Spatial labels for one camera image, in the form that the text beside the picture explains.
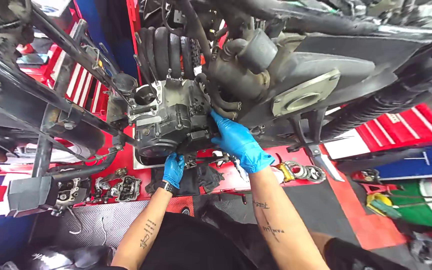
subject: nut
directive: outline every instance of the nut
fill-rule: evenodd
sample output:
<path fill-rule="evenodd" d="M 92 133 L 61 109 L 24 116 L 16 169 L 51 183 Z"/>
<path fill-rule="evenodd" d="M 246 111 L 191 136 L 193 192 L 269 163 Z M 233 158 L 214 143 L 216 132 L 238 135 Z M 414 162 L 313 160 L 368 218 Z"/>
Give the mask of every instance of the nut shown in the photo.
<path fill-rule="evenodd" d="M 68 129 L 68 130 L 74 129 L 75 128 L 75 124 L 73 124 L 73 123 L 64 123 L 64 128 Z"/>

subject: forearm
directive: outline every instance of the forearm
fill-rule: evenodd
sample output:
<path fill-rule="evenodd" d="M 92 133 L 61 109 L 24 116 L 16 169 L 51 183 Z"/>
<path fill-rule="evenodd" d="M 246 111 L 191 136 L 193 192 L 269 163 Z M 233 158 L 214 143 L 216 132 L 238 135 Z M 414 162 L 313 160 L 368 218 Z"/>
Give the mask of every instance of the forearm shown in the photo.
<path fill-rule="evenodd" d="M 270 167 L 249 174 L 254 213 L 280 269 L 327 270 L 308 229 Z"/>
<path fill-rule="evenodd" d="M 132 222 L 117 247 L 111 266 L 138 269 L 152 247 L 172 197 L 171 192 L 158 188 L 148 205 Z"/>

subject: text tattoo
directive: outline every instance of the text tattoo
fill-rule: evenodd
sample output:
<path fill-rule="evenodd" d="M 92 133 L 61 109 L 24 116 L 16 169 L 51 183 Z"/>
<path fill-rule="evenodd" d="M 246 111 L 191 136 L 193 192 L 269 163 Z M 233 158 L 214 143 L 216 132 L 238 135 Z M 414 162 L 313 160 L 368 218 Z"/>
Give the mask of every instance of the text tattoo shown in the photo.
<path fill-rule="evenodd" d="M 147 245 L 147 241 L 149 240 L 149 236 L 153 235 L 153 231 L 155 230 L 154 227 L 156 226 L 156 223 L 152 222 L 151 220 L 148 219 L 148 221 L 146 222 L 146 227 L 144 229 L 144 231 L 146 232 L 146 235 L 141 239 L 141 248 L 146 248 Z"/>

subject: motorcycle engine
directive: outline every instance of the motorcycle engine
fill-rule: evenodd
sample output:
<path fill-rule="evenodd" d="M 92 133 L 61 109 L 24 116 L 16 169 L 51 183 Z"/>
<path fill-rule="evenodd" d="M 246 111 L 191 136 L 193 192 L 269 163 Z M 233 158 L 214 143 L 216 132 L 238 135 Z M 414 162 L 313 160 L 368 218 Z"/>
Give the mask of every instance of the motorcycle engine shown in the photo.
<path fill-rule="evenodd" d="M 135 124 L 136 149 L 148 158 L 172 152 L 185 154 L 210 145 L 208 114 L 211 106 L 200 85 L 193 80 L 167 78 L 146 84 L 131 93 L 129 124 Z"/>

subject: hand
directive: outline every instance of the hand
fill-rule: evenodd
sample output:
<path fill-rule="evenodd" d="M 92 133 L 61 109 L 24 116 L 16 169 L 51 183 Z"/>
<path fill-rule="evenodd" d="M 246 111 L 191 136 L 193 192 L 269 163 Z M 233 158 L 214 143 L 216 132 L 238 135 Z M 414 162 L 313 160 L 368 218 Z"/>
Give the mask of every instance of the hand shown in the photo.
<path fill-rule="evenodd" d="M 183 177 L 184 156 L 177 156 L 176 153 L 166 157 L 164 163 L 163 180 L 170 183 L 176 188 L 180 187 L 181 178 Z"/>
<path fill-rule="evenodd" d="M 221 138 L 215 137 L 211 141 L 228 154 L 237 157 L 247 173 L 259 172 L 275 161 L 274 157 L 261 149 L 245 126 L 222 117 L 214 110 L 211 110 L 211 116 L 221 133 Z"/>

